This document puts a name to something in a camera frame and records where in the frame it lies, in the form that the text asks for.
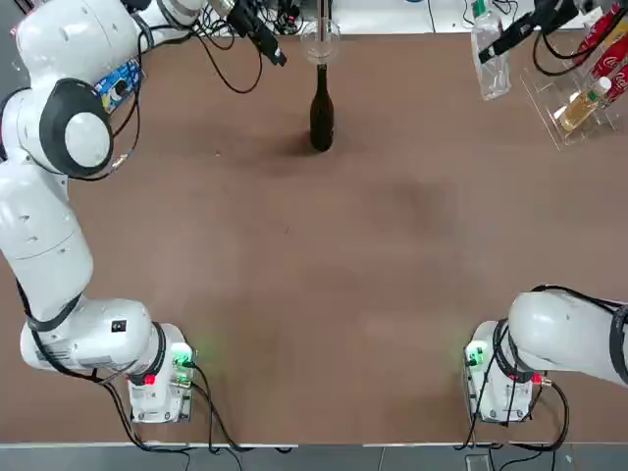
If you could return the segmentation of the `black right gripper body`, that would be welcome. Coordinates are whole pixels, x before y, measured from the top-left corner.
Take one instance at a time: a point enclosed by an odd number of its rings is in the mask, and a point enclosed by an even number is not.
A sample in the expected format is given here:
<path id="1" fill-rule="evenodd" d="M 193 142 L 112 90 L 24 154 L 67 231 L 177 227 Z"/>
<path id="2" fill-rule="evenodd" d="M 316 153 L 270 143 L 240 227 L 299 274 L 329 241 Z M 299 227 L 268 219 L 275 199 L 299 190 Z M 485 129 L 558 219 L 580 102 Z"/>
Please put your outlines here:
<path id="1" fill-rule="evenodd" d="M 533 29 L 550 34 L 576 18 L 579 14 L 577 3 L 572 0 L 535 1 L 534 9 L 524 14 L 514 23 L 514 31 L 527 37 Z"/>

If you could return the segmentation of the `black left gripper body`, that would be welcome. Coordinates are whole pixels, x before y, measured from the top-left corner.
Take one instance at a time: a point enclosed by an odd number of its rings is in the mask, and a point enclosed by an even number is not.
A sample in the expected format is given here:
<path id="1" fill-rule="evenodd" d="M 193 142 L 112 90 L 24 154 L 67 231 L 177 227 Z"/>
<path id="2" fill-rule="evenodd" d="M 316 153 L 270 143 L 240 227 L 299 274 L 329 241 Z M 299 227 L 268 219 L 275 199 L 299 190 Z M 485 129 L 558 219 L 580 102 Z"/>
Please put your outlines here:
<path id="1" fill-rule="evenodd" d="M 235 0 L 227 15 L 227 23 L 240 36 L 260 35 L 266 30 L 265 23 L 260 19 L 259 1 Z"/>

